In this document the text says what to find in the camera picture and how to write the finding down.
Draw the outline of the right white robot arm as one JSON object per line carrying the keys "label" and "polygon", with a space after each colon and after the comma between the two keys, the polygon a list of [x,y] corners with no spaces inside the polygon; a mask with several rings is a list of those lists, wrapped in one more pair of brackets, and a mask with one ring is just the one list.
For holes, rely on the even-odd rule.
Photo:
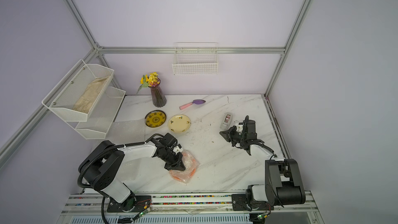
{"label": "right white robot arm", "polygon": [[219,134],[232,145],[242,149],[249,156],[263,162],[264,183],[249,185],[243,195],[232,196],[233,207],[248,211],[268,209],[274,206],[304,204],[306,194],[296,160],[280,157],[276,152],[258,139],[256,122],[246,116],[240,122]]}

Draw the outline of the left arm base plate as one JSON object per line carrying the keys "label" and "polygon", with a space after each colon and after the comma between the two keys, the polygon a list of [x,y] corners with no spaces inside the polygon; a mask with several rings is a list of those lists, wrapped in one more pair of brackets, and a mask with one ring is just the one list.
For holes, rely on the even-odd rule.
{"label": "left arm base plate", "polygon": [[108,213],[140,213],[145,208],[149,208],[151,200],[150,195],[135,195],[127,198],[123,203],[118,203],[111,198],[106,210]]}

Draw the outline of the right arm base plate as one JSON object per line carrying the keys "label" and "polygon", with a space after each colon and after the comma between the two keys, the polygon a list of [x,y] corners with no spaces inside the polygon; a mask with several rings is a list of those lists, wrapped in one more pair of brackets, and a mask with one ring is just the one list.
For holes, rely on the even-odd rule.
{"label": "right arm base plate", "polygon": [[231,198],[234,211],[272,211],[274,209],[268,202],[256,201],[245,194],[232,194]]}

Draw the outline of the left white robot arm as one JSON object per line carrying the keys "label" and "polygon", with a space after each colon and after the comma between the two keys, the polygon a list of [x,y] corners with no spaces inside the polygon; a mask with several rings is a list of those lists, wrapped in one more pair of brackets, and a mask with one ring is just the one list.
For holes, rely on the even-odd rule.
{"label": "left white robot arm", "polygon": [[117,179],[125,162],[141,158],[160,158],[168,171],[184,171],[182,147],[170,133],[154,134],[144,142],[116,145],[102,141],[78,168],[77,185],[91,188],[119,204],[136,201],[132,190]]}

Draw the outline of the cream yellow plate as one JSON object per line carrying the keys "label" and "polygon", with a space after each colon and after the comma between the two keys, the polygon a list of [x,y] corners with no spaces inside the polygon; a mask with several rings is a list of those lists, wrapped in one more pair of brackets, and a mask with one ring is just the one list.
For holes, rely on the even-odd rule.
{"label": "cream yellow plate", "polygon": [[191,125],[191,120],[186,115],[175,115],[168,122],[168,128],[174,133],[186,132]]}

